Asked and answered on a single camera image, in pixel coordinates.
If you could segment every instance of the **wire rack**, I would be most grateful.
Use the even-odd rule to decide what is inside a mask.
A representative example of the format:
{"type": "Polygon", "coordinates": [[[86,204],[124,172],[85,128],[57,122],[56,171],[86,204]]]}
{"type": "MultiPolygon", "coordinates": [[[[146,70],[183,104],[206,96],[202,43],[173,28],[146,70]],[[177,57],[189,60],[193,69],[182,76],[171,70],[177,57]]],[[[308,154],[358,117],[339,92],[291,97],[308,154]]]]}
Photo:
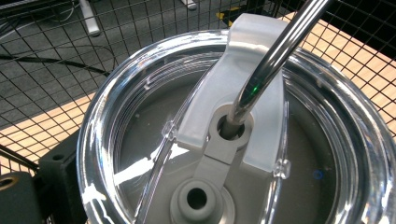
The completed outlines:
{"type": "MultiPolygon", "coordinates": [[[[289,21],[304,1],[41,0],[0,13],[0,175],[37,160],[78,130],[94,93],[139,49],[186,32],[226,29],[241,13],[289,21]]],[[[341,70],[396,133],[395,11],[390,1],[339,1],[301,47],[341,70]]]]}

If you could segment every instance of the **black plastic part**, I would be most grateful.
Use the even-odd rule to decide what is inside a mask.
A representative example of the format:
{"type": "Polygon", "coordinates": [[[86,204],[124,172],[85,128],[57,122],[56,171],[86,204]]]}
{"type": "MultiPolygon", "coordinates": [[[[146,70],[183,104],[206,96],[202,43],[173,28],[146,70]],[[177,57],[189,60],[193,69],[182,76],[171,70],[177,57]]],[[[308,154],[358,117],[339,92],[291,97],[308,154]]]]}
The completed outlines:
{"type": "Polygon", "coordinates": [[[39,161],[39,173],[45,185],[53,188],[52,218],[55,223],[85,223],[87,215],[78,190],[76,146],[73,133],[39,161]]]}
{"type": "Polygon", "coordinates": [[[40,205],[41,217],[43,220],[48,219],[53,213],[55,207],[55,190],[53,186],[46,185],[40,174],[33,177],[35,182],[35,193],[38,198],[38,203],[40,205]]]}
{"type": "Polygon", "coordinates": [[[42,223],[30,174],[14,172],[0,176],[0,223],[42,223]]]}

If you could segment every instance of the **metal straw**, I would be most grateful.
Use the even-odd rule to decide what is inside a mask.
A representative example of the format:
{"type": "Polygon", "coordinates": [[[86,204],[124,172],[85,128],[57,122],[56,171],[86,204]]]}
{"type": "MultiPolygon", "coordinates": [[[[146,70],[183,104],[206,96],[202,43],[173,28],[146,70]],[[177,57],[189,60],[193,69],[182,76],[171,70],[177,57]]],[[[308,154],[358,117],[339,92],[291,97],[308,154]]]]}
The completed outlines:
{"type": "Polygon", "coordinates": [[[262,61],[233,102],[233,107],[220,130],[220,135],[223,138],[232,139],[236,136],[248,113],[262,93],[299,43],[318,22],[332,1],[307,1],[288,26],[286,26],[285,30],[262,58],[262,61]]]}

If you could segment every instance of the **wire mesh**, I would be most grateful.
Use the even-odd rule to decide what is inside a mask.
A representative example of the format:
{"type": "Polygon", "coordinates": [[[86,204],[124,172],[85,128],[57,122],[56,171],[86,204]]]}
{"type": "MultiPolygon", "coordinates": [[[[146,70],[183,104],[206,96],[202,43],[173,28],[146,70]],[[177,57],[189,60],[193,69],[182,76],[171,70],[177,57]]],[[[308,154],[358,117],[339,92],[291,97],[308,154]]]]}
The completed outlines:
{"type": "MultiPolygon", "coordinates": [[[[186,32],[229,28],[244,12],[289,21],[303,3],[195,0],[197,8],[188,10],[179,0],[95,0],[97,36],[87,29],[79,1],[8,9],[0,16],[0,144],[37,162],[78,130],[106,77],[143,47],[186,32]]],[[[365,5],[337,2],[301,47],[354,81],[395,138],[396,6],[385,0],[365,5]]],[[[0,164],[0,174],[34,172],[5,154],[0,164]]]]}

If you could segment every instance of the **center hole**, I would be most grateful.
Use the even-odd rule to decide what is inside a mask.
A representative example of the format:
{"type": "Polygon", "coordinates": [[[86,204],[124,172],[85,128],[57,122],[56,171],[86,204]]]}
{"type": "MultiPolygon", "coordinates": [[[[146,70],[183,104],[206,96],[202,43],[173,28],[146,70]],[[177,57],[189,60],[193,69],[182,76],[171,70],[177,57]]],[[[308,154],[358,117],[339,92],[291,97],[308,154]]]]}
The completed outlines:
{"type": "Polygon", "coordinates": [[[223,116],[218,122],[218,132],[219,135],[229,141],[236,140],[244,134],[245,131],[245,124],[242,125],[231,125],[227,123],[226,116],[223,116]]]}
{"type": "Polygon", "coordinates": [[[187,194],[187,203],[192,209],[198,210],[206,205],[206,193],[202,189],[192,189],[187,194]]]}

